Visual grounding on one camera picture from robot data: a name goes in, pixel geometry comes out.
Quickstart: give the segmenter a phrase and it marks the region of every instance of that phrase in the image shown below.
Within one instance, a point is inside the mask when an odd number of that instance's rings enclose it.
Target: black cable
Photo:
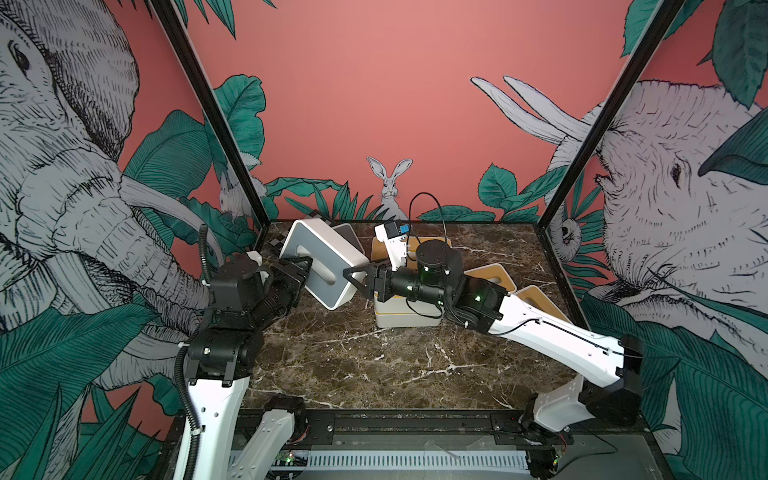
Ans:
[[[197,249],[200,252],[200,262],[203,266],[203,276],[206,283],[210,285],[211,276],[207,259],[208,226],[203,223],[200,226],[200,231],[198,233],[199,236],[197,238]],[[210,303],[213,302],[213,297],[213,292],[210,292]],[[210,306],[204,313],[204,320],[197,324],[197,328],[194,330],[194,332],[192,332],[192,335],[190,335],[189,339],[187,340],[187,345],[192,343],[194,337],[196,337],[201,330],[205,329],[207,326],[206,320],[210,320],[210,318],[208,318],[209,316],[213,316],[213,309],[210,308]],[[184,406],[184,412],[187,414],[187,421],[190,424],[190,432],[193,432],[193,434],[190,436],[190,448],[189,452],[187,453],[187,464],[184,466],[184,480],[192,480],[192,477],[194,477],[194,469],[195,465],[197,464],[197,454],[200,451],[200,418],[197,416],[197,410],[194,408],[189,389],[187,388],[187,379],[184,377],[184,358],[187,356],[188,350],[189,346],[182,346],[179,348],[179,352],[176,354],[176,359],[174,360],[174,381],[176,382],[176,390],[179,394],[181,405]]]
[[[439,315],[437,315],[437,316],[434,316],[434,315],[425,315],[424,313],[419,313],[419,312],[415,311],[415,310],[413,309],[413,307],[411,306],[411,304],[409,303],[409,300],[408,300],[407,298],[406,298],[406,305],[408,306],[408,308],[410,308],[410,309],[411,309],[411,311],[412,311],[412,312],[414,312],[414,313],[415,313],[416,315],[418,315],[418,316],[424,316],[424,317],[426,317],[426,318],[432,318],[432,319],[441,319],[441,318],[442,318],[442,314],[443,314],[443,311],[442,311],[442,308],[440,308],[440,305],[435,305],[435,306],[437,307],[437,309],[438,309],[438,310],[440,310],[440,314],[439,314]]]
[[[594,456],[597,456],[597,455],[612,455],[612,454],[614,454],[614,453],[618,453],[619,449],[617,449],[617,448],[616,448],[616,445],[614,445],[614,444],[610,443],[608,440],[606,440],[606,439],[604,439],[603,437],[599,436],[597,433],[594,433],[594,432],[592,432],[590,429],[587,429],[587,428],[585,428],[585,427],[582,427],[582,428],[583,428],[584,430],[586,430],[586,431],[587,431],[587,432],[588,432],[590,435],[593,435],[593,436],[594,436],[596,439],[598,439],[598,440],[600,440],[601,442],[603,442],[605,445],[608,445],[609,447],[611,447],[613,450],[612,450],[611,452],[590,452],[590,453],[584,453],[584,454],[582,454],[582,455],[578,455],[576,458],[574,458],[574,459],[573,459],[573,460],[571,460],[570,462],[568,462],[568,463],[566,463],[565,465],[563,465],[562,467],[560,467],[560,468],[558,469],[557,473],[555,473],[555,474],[552,476],[552,478],[554,478],[554,477],[556,477],[556,476],[560,475],[560,474],[563,472],[563,470],[565,470],[566,468],[568,468],[568,466],[569,466],[569,465],[572,465],[574,462],[576,462],[577,460],[581,460],[582,458],[587,458],[587,457],[594,457]]]

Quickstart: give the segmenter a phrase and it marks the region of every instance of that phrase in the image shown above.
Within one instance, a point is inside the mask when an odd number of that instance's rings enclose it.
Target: black metal frame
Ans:
[[[197,100],[200,102],[203,112],[210,122],[210,126],[213,128],[216,137],[221,143],[221,149],[227,157],[227,161],[232,165],[232,169],[240,182],[240,186],[243,188],[251,208],[253,208],[254,220],[259,227],[256,250],[261,250],[264,240],[266,239],[266,232],[270,228],[270,218],[266,214],[266,210],[264,210],[264,205],[262,205],[261,199],[256,193],[256,189],[253,188],[250,174],[248,173],[248,170],[246,170],[245,164],[240,157],[240,149],[237,148],[237,143],[232,136],[229,124],[219,108],[216,95],[208,82],[205,71],[197,61],[194,48],[187,37],[184,25],[176,14],[176,8],[172,5],[173,2],[171,0],[151,0],[151,3],[154,7],[155,14],[157,14],[157,18],[163,25],[163,30],[165,30],[165,35],[168,37],[168,41],[174,47],[174,51],[181,63],[181,67],[187,74],[187,78],[192,85]]]
[[[554,197],[552,197],[547,206],[547,210],[541,215],[538,221],[540,227],[546,230],[560,205],[565,202],[568,192],[571,191],[579,174],[587,166],[589,159],[592,158],[592,154],[598,147],[600,140],[605,135],[605,132],[608,131],[614,117],[619,113],[619,110],[624,105],[624,101],[632,92],[637,79],[643,73],[656,48],[664,39],[664,34],[669,30],[683,3],[685,3],[685,0],[664,0],[659,6],[656,15],[650,20],[648,28],[632,52],[629,60],[627,60],[621,76],[616,81],[611,94],[608,95],[608,99],[605,101],[605,105],[600,111],[598,118],[594,121],[592,129],[589,130],[587,137],[581,142],[581,148],[579,148],[576,157],[563,177],[563,181],[560,182],[560,186],[555,191]]]

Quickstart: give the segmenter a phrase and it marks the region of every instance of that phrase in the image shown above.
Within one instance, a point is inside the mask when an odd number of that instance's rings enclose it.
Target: tropical leaf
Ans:
[[[538,222],[538,207],[524,208],[522,210],[515,210],[507,212],[502,217],[502,222]]]
[[[264,205],[264,210],[266,211],[266,215],[270,218],[270,220],[275,220],[280,215],[280,211],[277,209],[277,205],[275,204],[275,199],[272,197],[259,197],[261,200],[261,204]]]
[[[728,137],[699,167],[699,177],[712,170],[768,185],[768,109]]]
[[[752,107],[768,68],[768,3],[727,0],[717,19],[712,65],[735,101]]]
[[[573,263],[580,263],[581,265],[595,265],[599,266],[600,268],[605,268],[608,270],[608,265],[605,263],[602,263],[600,260],[592,257],[587,257],[586,255],[577,255],[573,259]]]
[[[362,205],[360,205],[360,208],[357,210],[357,214],[355,215],[355,220],[362,220],[365,218],[366,210],[368,210],[368,202],[370,202],[372,198],[373,195],[362,201]]]
[[[205,21],[208,22],[208,14],[205,12],[205,6],[203,5],[203,0],[194,0],[194,4],[197,5],[197,9],[200,10],[200,13],[203,14],[203,18],[205,18]]]
[[[442,215],[445,216],[446,222],[454,221],[457,218],[459,218],[461,215],[466,215],[471,213],[473,213],[472,209],[469,207],[464,207],[463,205],[443,205],[442,206]],[[440,220],[443,220],[442,215],[440,214],[440,209],[435,208],[419,215],[419,220],[424,220],[425,222],[439,222]]]
[[[199,200],[180,199],[184,206],[192,210],[216,235],[223,254],[231,255],[235,252],[246,252],[258,239],[256,232],[248,227],[244,217],[232,218],[231,214],[222,214],[220,210],[212,207],[208,202],[201,204]],[[159,214],[160,218],[176,237],[194,245],[199,234],[197,230],[185,222],[165,214]]]
[[[605,250],[605,247],[602,243],[590,243],[588,245],[582,245],[578,252],[580,255],[586,255],[587,253],[595,253],[595,252],[602,252]]]
[[[715,330],[715,333],[713,333],[712,336],[710,337],[710,342],[714,343],[715,345],[717,345],[719,347],[722,347],[722,348],[728,350],[729,352],[731,352],[732,354],[734,354],[735,356],[739,357],[744,362],[746,362],[746,359],[744,358],[744,355],[742,355],[741,352],[736,349],[736,347],[734,347],[730,343],[726,342],[725,339],[722,336],[720,336],[720,334],[717,332],[717,330]]]
[[[533,200],[533,194],[519,194],[513,197],[505,198],[500,202],[500,205],[502,206],[502,209],[504,209],[504,213],[507,213],[512,210],[517,210],[523,205],[531,203]]]
[[[237,148],[253,158],[259,158],[264,148],[264,125],[257,115],[266,108],[261,80],[234,75],[214,91]]]
[[[478,194],[485,205],[502,208],[502,200],[518,194],[515,174],[491,164],[480,179]]]
[[[574,196],[571,199],[571,212],[578,210],[578,203],[581,200],[581,188],[584,186],[584,171],[579,172],[576,183],[574,184]]]
[[[120,449],[120,440],[128,417],[131,415],[134,401],[138,391],[128,400],[117,407],[109,418],[101,424],[96,433],[88,440],[78,457],[72,462],[72,466],[64,476],[64,480],[97,480],[105,478],[105,473],[111,469],[115,462],[122,462],[122,458],[116,458]]]
[[[457,222],[492,222],[493,220],[496,220],[496,214],[485,211],[471,212],[456,217]]]
[[[231,0],[206,0],[210,9],[214,11],[221,23],[226,25],[227,30],[235,37],[235,16],[232,12]]]
[[[323,197],[323,192],[320,191],[317,186],[314,186],[315,189],[315,203],[317,203],[317,211],[323,214],[325,218],[330,218],[330,212],[328,211],[328,203],[326,202],[326,199]]]
[[[341,190],[336,192],[336,197],[333,199],[333,209],[331,210],[331,218],[336,218],[337,214],[346,212],[349,208],[349,182],[344,183]]]
[[[599,223],[601,226],[604,222],[603,219],[603,211],[602,210],[595,210],[594,212],[590,214],[584,215],[582,218],[578,219],[579,223]]]
[[[589,207],[592,206],[592,203],[594,202],[594,199],[598,197],[600,194],[600,187],[596,187],[594,190],[592,190],[589,195],[587,195],[584,200],[581,202],[581,204],[578,206],[576,210],[572,210],[574,218],[578,218],[579,215],[584,213],[585,211],[589,210]]]
[[[589,280],[584,280],[583,278],[568,277],[568,282],[573,286],[581,286],[586,289],[595,287],[594,283],[590,282]]]
[[[680,11],[675,16],[664,38],[669,37],[680,28],[683,23],[696,11],[703,0],[686,0]],[[645,25],[650,21],[656,9],[658,0],[633,0],[627,11],[627,19],[624,23],[624,52],[622,57],[629,55],[634,46],[640,40]]]
[[[656,278],[659,279],[660,282],[662,282],[664,285],[676,290],[679,293],[682,293],[686,297],[688,297],[690,300],[693,300],[695,303],[699,303],[700,305],[704,305],[707,308],[710,308],[716,312],[723,313],[725,315],[732,316],[735,319],[739,319],[744,323],[748,323],[749,325],[760,329],[764,331],[765,333],[768,333],[768,314],[765,314],[763,312],[759,312],[757,310],[753,310],[751,308],[741,306],[741,305],[733,305],[731,303],[723,303],[723,302],[717,302],[716,300],[709,300],[707,298],[704,298],[702,296],[696,296],[691,293],[685,292],[679,288],[677,288],[675,285],[672,285],[671,283],[667,282],[664,278],[662,278],[658,273],[651,272]]]
[[[341,190],[341,185],[333,180],[310,180],[309,178],[292,177],[279,177],[264,186],[266,187],[266,195],[268,197],[279,197],[283,190],[288,190],[299,197],[308,197],[314,194],[315,188],[319,190],[325,190],[326,188],[332,188],[336,191]]]
[[[58,420],[61,418],[61,389],[56,389],[56,394],[48,407],[43,422],[35,437],[24,452],[11,480],[42,480],[45,468],[48,466],[48,457],[51,455],[53,441],[56,438]]]
[[[301,212],[302,214],[305,214],[305,215],[311,215],[312,212],[314,211],[313,208],[308,207],[307,205],[302,204],[301,202],[299,202],[297,200],[294,200],[293,198],[286,197],[286,202],[288,202],[288,204],[291,207],[297,209],[299,212]]]
[[[154,387],[152,399],[163,407],[163,413],[168,416],[176,415],[184,408],[179,400],[176,386],[168,378],[162,375],[150,377],[147,382]]]
[[[187,16],[187,6],[184,4],[184,0],[174,0],[176,2],[176,6],[179,8],[179,13],[181,13],[181,19],[184,21],[184,26],[187,26],[187,23],[189,23],[189,17]]]
[[[608,277],[605,276],[600,270],[596,270],[590,266],[573,266],[573,265],[563,265],[563,270],[570,273],[573,276],[579,276],[582,278],[589,278],[589,277],[598,277],[598,278],[605,278]]]
[[[553,168],[528,184],[528,186],[520,192],[520,195],[531,194],[531,201],[543,197],[560,184],[567,170],[567,165]]]
[[[123,175],[171,198],[186,198],[203,183],[210,165],[204,126],[174,110],[144,138]]]
[[[682,419],[682,464],[700,478],[768,478],[768,379],[741,359],[683,327],[635,322],[619,306],[584,295],[596,333],[643,341],[641,409],[652,429],[664,418],[672,378]],[[723,425],[723,428],[712,428]]]
[[[144,324],[157,314],[129,303],[85,315],[45,310],[0,336],[0,471],[29,446],[61,386],[61,410],[74,403]]]

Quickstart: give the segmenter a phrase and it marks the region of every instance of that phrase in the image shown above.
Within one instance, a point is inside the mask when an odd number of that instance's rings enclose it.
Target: marble tabletop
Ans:
[[[373,223],[353,224],[370,255]],[[290,223],[275,223],[270,237]],[[442,227],[414,224],[420,236]],[[500,263],[518,289],[539,286],[567,314],[544,253],[529,225],[449,224],[466,270]],[[273,254],[263,249],[267,262]],[[311,409],[522,409],[575,373],[506,339],[443,320],[437,327],[379,329],[360,294],[329,311],[304,293],[286,318],[264,332],[244,408],[262,408],[275,393],[302,396]]]

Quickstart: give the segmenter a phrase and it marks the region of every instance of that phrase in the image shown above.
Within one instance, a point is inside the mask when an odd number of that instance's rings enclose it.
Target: elephant tusk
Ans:
[[[172,217],[182,220],[195,230],[199,230],[200,226],[203,224],[200,217],[195,215],[192,210],[186,208],[166,194],[162,194],[157,190],[149,188],[147,185],[130,177],[122,177],[120,197],[125,200],[125,203],[132,207],[148,207],[155,209],[162,214],[171,215]],[[208,230],[207,239],[208,245],[213,249],[219,265],[223,265],[224,255],[221,252],[219,240],[212,230]]]
[[[61,291],[81,312],[93,315],[112,308],[99,293],[77,253],[60,253],[47,259],[45,266]]]

